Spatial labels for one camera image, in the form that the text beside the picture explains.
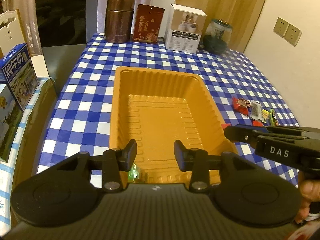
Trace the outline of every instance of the blue and white checkered tablecloth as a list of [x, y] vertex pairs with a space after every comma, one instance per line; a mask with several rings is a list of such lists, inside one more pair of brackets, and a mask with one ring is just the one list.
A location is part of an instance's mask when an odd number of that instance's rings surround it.
[[[216, 56], [198, 50], [191, 54], [167, 50], [163, 42], [111, 44], [103, 39], [103, 33], [96, 33], [59, 96], [46, 132], [38, 172], [79, 151], [101, 155], [108, 149], [113, 85], [119, 66], [198, 74], [225, 122], [232, 125], [252, 124], [246, 116], [233, 111], [233, 96], [253, 99], [265, 109], [275, 109], [280, 125], [298, 125], [276, 89], [242, 53], [228, 50]], [[236, 145], [245, 159], [297, 184], [296, 169], [254, 155], [247, 144]], [[101, 187], [101, 173], [94, 172], [91, 182]]]

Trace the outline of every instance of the human hand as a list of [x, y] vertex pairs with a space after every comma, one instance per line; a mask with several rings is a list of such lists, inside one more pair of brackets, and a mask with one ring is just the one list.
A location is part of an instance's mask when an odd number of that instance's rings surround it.
[[308, 216], [311, 202], [320, 201], [320, 180], [306, 180], [304, 173], [299, 171], [298, 189], [303, 198], [299, 212], [295, 217], [295, 221], [299, 224]]

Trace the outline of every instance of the black appliance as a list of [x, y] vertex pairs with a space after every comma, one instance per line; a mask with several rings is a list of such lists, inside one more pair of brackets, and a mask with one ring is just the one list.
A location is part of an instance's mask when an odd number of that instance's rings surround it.
[[36, 0], [40, 43], [58, 94], [97, 32], [97, 6], [98, 0]]

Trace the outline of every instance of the blue milk box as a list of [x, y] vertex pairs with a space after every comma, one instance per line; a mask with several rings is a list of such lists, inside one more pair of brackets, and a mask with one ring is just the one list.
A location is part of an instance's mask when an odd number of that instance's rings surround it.
[[22, 111], [7, 84], [0, 85], [0, 160], [8, 162]]
[[24, 111], [39, 85], [27, 44], [16, 45], [0, 59], [0, 70], [0, 84], [8, 84], [13, 97]]

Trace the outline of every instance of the wall outlet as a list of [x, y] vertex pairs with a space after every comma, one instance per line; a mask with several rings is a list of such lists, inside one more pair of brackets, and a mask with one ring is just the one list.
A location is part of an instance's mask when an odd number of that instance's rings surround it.
[[283, 37], [285, 32], [288, 29], [288, 26], [289, 26], [289, 23], [279, 17], [275, 27], [273, 28], [273, 31], [279, 34], [281, 37]]
[[294, 27], [292, 24], [289, 24], [288, 30], [285, 33], [284, 38], [293, 46], [296, 46], [301, 37], [301, 34], [302, 31], [300, 31], [297, 27]]

